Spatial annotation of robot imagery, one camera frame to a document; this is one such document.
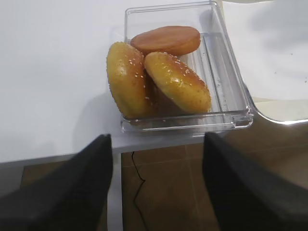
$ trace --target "hamburger bun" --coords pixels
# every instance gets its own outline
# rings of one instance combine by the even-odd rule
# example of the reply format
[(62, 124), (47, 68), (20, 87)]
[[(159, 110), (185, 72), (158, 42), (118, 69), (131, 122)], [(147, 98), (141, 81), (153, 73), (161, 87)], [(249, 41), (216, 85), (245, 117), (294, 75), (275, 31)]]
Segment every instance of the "hamburger bun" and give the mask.
[(135, 36), (130, 44), (144, 55), (160, 51), (181, 56), (198, 49), (200, 33), (190, 26), (165, 26)]
[(206, 113), (211, 96), (206, 84), (185, 63), (166, 52), (145, 57), (144, 66), (157, 87), (183, 111)]
[(143, 61), (143, 54), (124, 42), (114, 43), (107, 56), (110, 91), (127, 119), (156, 115), (155, 86)]

